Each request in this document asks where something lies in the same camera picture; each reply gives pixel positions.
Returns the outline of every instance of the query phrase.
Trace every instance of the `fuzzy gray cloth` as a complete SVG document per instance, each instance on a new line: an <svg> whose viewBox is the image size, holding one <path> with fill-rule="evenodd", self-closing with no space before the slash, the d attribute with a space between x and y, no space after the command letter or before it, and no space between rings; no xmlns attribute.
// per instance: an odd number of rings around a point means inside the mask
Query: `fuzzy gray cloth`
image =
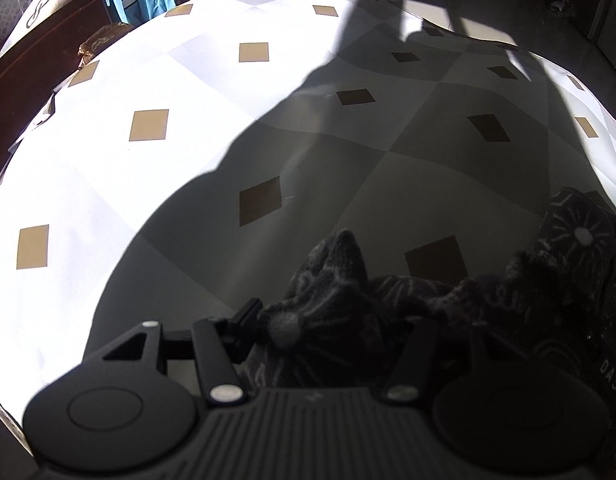
<svg viewBox="0 0 616 480"><path fill-rule="evenodd" d="M457 286L369 279L355 237L341 231L310 252L283 300L261 311L243 379L253 390L380 387L411 330L408 321L419 317L437 319L446 341L465 338L471 322L487 322L596 389L586 319L616 332L616 216L563 189L533 249L515 254L504 276ZM616 400L604 399L612 427L596 463L607 475L616 469Z"/></svg>

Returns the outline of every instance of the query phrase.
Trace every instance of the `black mechanical device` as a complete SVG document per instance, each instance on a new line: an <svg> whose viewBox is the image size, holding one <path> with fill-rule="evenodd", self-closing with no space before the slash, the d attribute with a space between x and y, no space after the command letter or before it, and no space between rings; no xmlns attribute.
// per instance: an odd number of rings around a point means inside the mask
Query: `black mechanical device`
<svg viewBox="0 0 616 480"><path fill-rule="evenodd" d="M254 343L262 304L230 320L164 333L147 321L41 390L24 433L41 479L593 479L608 427L585 384L526 358L484 326L471 371L428 395L438 325L423 319L378 394L366 388L263 388L233 364ZM492 358L491 347L506 358ZM166 376L194 360L201 397Z"/></svg>

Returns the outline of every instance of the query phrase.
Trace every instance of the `white dot on fabric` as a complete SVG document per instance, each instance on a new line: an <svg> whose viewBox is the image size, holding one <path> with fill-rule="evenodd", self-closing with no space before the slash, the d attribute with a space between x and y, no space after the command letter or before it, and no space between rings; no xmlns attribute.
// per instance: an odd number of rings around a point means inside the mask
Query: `white dot on fabric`
<svg viewBox="0 0 616 480"><path fill-rule="evenodd" d="M299 316L293 312L280 312L268 321L268 334L280 350L292 348L301 338Z"/></svg>
<svg viewBox="0 0 616 480"><path fill-rule="evenodd" d="M594 240L592 233L585 227L575 229L575 238L584 247L588 247Z"/></svg>

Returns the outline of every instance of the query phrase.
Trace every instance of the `silver screw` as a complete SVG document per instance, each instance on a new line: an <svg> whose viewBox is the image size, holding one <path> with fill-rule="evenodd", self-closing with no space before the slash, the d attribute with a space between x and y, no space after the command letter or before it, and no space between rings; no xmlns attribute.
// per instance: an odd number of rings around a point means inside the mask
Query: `silver screw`
<svg viewBox="0 0 616 480"><path fill-rule="evenodd" d="M210 396L217 402L235 402L243 397L243 390L235 384L220 384L210 390Z"/></svg>
<svg viewBox="0 0 616 480"><path fill-rule="evenodd" d="M409 384L395 384L386 393L386 398L394 402L412 402L418 397L419 389Z"/></svg>

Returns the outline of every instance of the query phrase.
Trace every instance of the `white tablecloth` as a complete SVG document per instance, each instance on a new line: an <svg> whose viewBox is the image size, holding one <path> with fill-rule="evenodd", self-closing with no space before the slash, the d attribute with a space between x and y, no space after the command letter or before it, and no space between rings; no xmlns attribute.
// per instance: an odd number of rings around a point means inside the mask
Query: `white tablecloth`
<svg viewBox="0 0 616 480"><path fill-rule="evenodd" d="M561 186L616 210L616 121L581 82L385 1L195 0L87 70L0 184L18 420L86 344L278 300L332 231L371 276L456 281L500 272Z"/></svg>

